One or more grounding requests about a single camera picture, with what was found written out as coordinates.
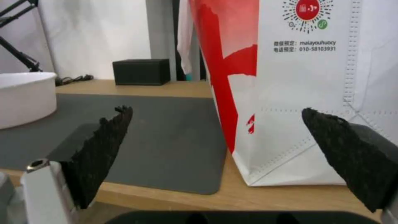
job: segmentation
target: white backdrop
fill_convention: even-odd
[[[0,11],[15,3],[16,0],[1,0]],[[5,16],[14,15],[29,4],[11,11]],[[0,36],[10,42],[19,51],[28,54],[40,62],[40,67],[45,71],[54,71],[50,52],[46,43],[43,27],[40,21],[39,12],[31,10],[22,17],[0,29]],[[0,46],[0,73],[26,72],[28,68],[7,50]]]
[[[39,10],[60,77],[113,79],[112,61],[151,58],[145,0],[42,0]]]

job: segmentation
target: shopping bag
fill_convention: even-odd
[[[193,21],[228,149],[249,186],[344,183],[301,119],[307,107],[398,144],[398,1],[180,7],[190,9],[180,19]],[[179,41],[189,32],[179,27]]]

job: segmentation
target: stitched seam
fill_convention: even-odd
[[[347,64],[345,69],[344,80],[344,93],[343,100],[347,103],[354,102],[354,89],[355,89],[355,74],[357,70],[357,57],[358,57],[358,34],[361,12],[361,1],[354,0],[351,5],[351,17],[349,27],[349,40],[348,40],[348,54]]]

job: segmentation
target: black foam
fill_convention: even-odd
[[[71,133],[47,158],[62,165],[62,171],[75,204],[87,208],[109,173],[126,135],[133,110],[120,113],[100,124],[84,124]]]
[[[374,212],[393,196],[398,177],[398,147],[372,129],[307,108],[302,118],[328,163],[348,188]]]

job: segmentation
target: white bowl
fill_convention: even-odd
[[[0,129],[46,117],[57,109],[55,73],[0,74]]]

